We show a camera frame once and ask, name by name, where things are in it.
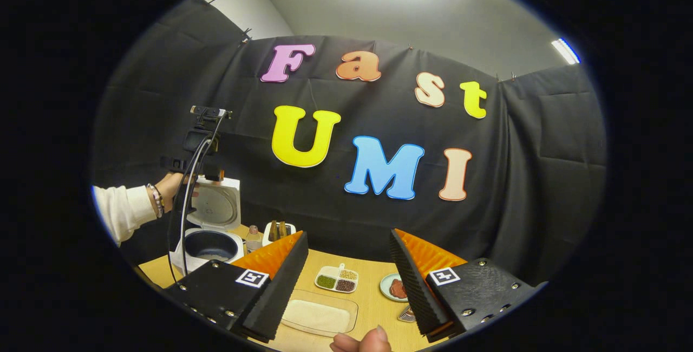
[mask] black cable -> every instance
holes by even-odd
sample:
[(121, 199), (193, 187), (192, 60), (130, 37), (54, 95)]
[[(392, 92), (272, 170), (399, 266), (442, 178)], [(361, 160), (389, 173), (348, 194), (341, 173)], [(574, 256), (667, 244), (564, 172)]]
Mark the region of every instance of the black cable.
[(198, 122), (196, 125), (205, 125), (205, 114), (207, 113), (207, 108), (203, 108), (202, 112), (200, 113), (200, 117), (198, 117)]
[[(203, 143), (205, 140), (202, 140), (200, 144), (198, 145), (197, 150), (195, 150), (195, 153), (193, 155), (197, 154), (200, 148), (202, 147)], [(166, 230), (166, 257), (168, 258), (168, 268), (171, 271), (171, 277), (173, 278), (173, 283), (178, 283), (178, 281), (175, 279), (175, 274), (173, 273), (173, 266), (171, 265), (171, 224), (173, 222), (173, 214), (174, 211), (176, 210), (176, 201), (179, 201), (180, 199), (178, 198), (178, 194), (180, 194), (180, 189), (183, 186), (183, 181), (185, 180), (185, 176), (188, 176), (193, 169), (193, 165), (190, 164), (188, 165), (188, 168), (185, 169), (185, 173), (183, 173), (183, 179), (178, 183), (178, 189), (175, 192), (175, 195), (173, 196), (173, 201), (171, 202), (171, 211), (170, 214), (168, 215), (168, 229)]]
[(200, 145), (198, 145), (198, 149), (195, 150), (195, 154), (193, 155), (193, 165), (191, 167), (191, 175), (188, 177), (188, 184), (186, 184), (185, 187), (185, 196), (183, 197), (183, 212), (181, 213), (181, 218), (180, 218), (180, 245), (181, 245), (181, 256), (183, 257), (183, 276), (188, 276), (188, 256), (185, 251), (185, 221), (188, 216), (188, 202), (192, 205), (193, 202), (193, 197), (192, 197), (192, 192), (190, 190), (190, 186), (193, 186), (193, 191), (195, 188), (195, 182), (197, 181), (197, 175), (199, 172), (199, 161), (200, 161), (200, 155), (201, 155), (201, 148), (203, 147), (204, 144), (207, 144), (207, 148), (210, 147), (211, 141), (207, 137), (202, 140)]
[[(203, 160), (205, 159), (205, 156), (207, 155), (207, 152), (210, 150), (211, 145), (214, 143), (214, 138), (216, 137), (216, 134), (217, 134), (217, 132), (218, 132), (218, 130), (219, 130), (219, 127), (220, 127), (221, 122), (222, 122), (223, 119), (224, 119), (224, 116), (219, 117), (219, 121), (217, 122), (217, 125), (216, 125), (216, 127), (214, 128), (214, 132), (212, 133), (211, 137), (210, 137), (210, 138), (205, 138), (205, 140), (203, 140), (203, 141), (200, 143), (200, 146), (203, 146), (203, 144), (206, 142), (206, 140), (207, 140), (207, 139), (210, 139), (210, 143), (208, 143), (208, 144), (206, 145), (205, 151), (201, 153), (200, 159), (198, 159), (197, 164), (196, 164), (195, 162), (193, 162), (193, 166), (191, 166), (191, 168), (192, 168), (192, 174), (191, 174), (191, 177), (190, 177), (190, 179), (188, 180), (188, 182), (189, 182), (190, 180), (193, 181), (193, 182), (192, 182), (193, 190), (194, 190), (194, 187), (195, 187), (195, 181), (197, 181), (197, 177), (198, 177), (198, 174), (199, 174), (199, 172), (200, 172), (200, 167), (202, 166), (202, 162), (203, 162)], [(188, 199), (188, 201), (192, 202), (192, 192), (189, 191), (189, 188), (190, 188), (189, 186), (186, 188), (185, 197)], [(183, 223), (185, 222), (187, 216), (188, 216), (188, 209), (187, 209), (187, 207), (184, 207), (184, 208), (183, 208), (183, 215), (181, 216), (181, 232), (182, 232), (182, 229), (183, 229)], [(184, 271), (184, 276), (187, 276), (187, 275), (188, 275), (188, 264), (187, 264), (188, 261), (186, 261), (186, 256), (185, 256), (185, 255), (186, 255), (186, 251), (185, 251), (185, 234), (184, 234), (184, 233), (181, 233), (181, 234), (183, 234), (183, 239), (181, 239), (181, 251), (183, 252), (183, 271)]]

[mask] finger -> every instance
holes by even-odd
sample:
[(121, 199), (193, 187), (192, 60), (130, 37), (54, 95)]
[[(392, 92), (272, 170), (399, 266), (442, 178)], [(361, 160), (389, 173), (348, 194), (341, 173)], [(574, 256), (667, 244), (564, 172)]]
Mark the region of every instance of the finger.
[(340, 347), (337, 347), (335, 345), (335, 343), (333, 343), (333, 342), (330, 344), (330, 349), (333, 350), (334, 352), (350, 352), (349, 350), (344, 350), (344, 349), (341, 349)]
[(377, 328), (369, 330), (361, 344), (358, 346), (359, 352), (392, 352), (392, 347), (388, 342), (388, 335), (383, 328), (378, 325)]
[(334, 337), (334, 345), (337, 348), (344, 350), (345, 352), (358, 352), (358, 340), (355, 340), (349, 335), (342, 333), (337, 333)]

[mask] person's arm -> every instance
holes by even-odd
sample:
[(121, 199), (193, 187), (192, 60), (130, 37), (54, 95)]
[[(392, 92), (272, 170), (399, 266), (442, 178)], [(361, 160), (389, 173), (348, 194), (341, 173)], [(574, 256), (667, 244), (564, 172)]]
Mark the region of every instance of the person's arm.
[(120, 246), (139, 226), (156, 219), (156, 203), (146, 186), (94, 189), (94, 201), (113, 241)]
[[(164, 212), (171, 211), (173, 208), (173, 197), (178, 190), (183, 174), (169, 172), (156, 183), (156, 189), (161, 194), (164, 204)], [(101, 212), (101, 219), (106, 225), (113, 241), (121, 245), (121, 242), (132, 237), (134, 231), (146, 222), (156, 219), (156, 201), (154, 194), (147, 186), (125, 188), (111, 187), (103, 189), (92, 187), (94, 190), (94, 200)]]

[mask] grain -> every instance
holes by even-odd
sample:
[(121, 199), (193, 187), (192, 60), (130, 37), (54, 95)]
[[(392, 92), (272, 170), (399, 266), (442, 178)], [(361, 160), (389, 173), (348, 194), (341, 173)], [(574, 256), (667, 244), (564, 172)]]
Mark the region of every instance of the grain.
[(337, 279), (327, 278), (327, 276), (320, 275), (317, 277), (317, 285), (319, 285), (320, 287), (334, 288), (336, 281)]
[(354, 286), (356, 286), (356, 283), (350, 282), (350, 281), (338, 281), (337, 282), (337, 291), (353, 291)]
[(358, 278), (358, 276), (356, 276), (356, 273), (353, 271), (342, 271), (339, 274), (339, 277), (344, 278), (344, 279), (351, 279), (352, 281), (354, 281)]

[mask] small plate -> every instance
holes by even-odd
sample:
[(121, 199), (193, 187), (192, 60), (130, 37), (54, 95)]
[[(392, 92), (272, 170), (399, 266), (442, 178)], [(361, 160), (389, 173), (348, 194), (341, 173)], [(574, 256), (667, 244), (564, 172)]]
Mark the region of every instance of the small plate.
[(392, 281), (395, 279), (399, 279), (400, 281), (402, 280), (402, 278), (399, 277), (399, 273), (391, 273), (390, 275), (384, 277), (383, 280), (381, 280), (381, 292), (383, 295), (392, 299), (393, 301), (408, 302), (409, 300), (407, 298), (398, 298), (389, 293), (389, 288), (392, 285)]

